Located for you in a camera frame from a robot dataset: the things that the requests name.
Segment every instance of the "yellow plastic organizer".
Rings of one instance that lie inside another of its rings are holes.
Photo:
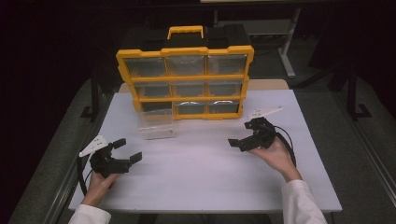
[[[175,119],[238,119],[254,49],[242,24],[132,30],[117,53],[134,109]]]

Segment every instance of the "lab coat sleeve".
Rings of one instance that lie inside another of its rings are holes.
[[[81,204],[76,209],[75,214],[70,218],[69,224],[102,224],[109,223],[111,215],[102,209]]]
[[[292,180],[282,188],[285,224],[327,223],[314,195],[303,180]]]

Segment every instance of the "hand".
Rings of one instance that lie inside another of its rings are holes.
[[[288,150],[278,137],[275,137],[270,147],[253,148],[249,152],[262,158],[269,166],[279,171],[286,182],[294,179],[302,179],[299,171],[291,161]]]
[[[92,171],[90,186],[81,203],[94,207],[98,206],[120,175],[112,174],[104,178],[101,174]]]

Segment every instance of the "small clear plastic box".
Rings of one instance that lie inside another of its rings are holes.
[[[169,97],[169,84],[167,81],[136,82],[134,87],[140,98]]]
[[[246,54],[208,55],[207,73],[209,75],[244,74],[246,60]]]
[[[222,79],[207,81],[208,95],[232,96],[241,94],[242,79]]]
[[[204,55],[165,57],[169,76],[200,76],[205,73]]]
[[[148,140],[175,137],[173,110],[140,112],[137,130],[144,139]]]
[[[190,96],[204,96],[205,94],[205,81],[172,81],[171,82],[172,94],[180,97]]]
[[[175,107],[179,115],[205,113],[205,101],[176,101]]]
[[[127,58],[126,66],[132,77],[165,77],[163,58]]]
[[[237,113],[239,100],[208,101],[209,114]]]

